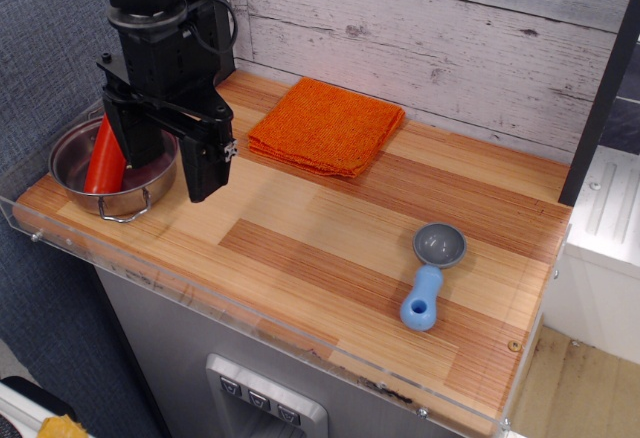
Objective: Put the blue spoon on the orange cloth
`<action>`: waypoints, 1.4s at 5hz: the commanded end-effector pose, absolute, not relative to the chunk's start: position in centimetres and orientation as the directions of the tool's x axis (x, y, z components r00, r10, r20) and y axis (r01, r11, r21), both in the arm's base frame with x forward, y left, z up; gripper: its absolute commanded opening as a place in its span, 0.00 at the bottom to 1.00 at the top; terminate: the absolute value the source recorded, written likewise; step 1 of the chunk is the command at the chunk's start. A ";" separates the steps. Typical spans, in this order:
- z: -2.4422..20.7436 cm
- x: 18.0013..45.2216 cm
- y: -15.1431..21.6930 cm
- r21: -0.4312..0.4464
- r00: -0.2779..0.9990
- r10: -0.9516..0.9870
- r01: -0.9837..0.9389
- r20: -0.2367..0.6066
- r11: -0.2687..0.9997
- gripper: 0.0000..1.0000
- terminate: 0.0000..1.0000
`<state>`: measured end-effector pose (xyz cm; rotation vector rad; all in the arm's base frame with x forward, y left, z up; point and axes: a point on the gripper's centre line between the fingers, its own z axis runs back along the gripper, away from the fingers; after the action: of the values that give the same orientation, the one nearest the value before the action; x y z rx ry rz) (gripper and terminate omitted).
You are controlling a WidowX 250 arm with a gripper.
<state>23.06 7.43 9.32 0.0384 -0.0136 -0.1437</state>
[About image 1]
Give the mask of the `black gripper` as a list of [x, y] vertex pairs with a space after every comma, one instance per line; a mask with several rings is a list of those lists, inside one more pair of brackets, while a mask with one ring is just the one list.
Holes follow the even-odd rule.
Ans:
[[150, 164], [165, 151], [162, 132], [173, 134], [193, 203], [228, 184], [235, 153], [233, 112], [213, 84], [217, 59], [197, 33], [194, 25], [121, 30], [122, 52], [98, 60], [104, 110], [127, 164]]

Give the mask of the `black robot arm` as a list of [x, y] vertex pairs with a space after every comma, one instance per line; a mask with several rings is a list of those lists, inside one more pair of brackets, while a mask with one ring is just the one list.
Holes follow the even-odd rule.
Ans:
[[216, 90], [235, 70], [238, 25], [227, 0], [109, 0], [121, 52], [102, 57], [103, 104], [128, 163], [149, 164], [162, 135], [179, 142], [189, 198], [229, 180], [233, 112]]

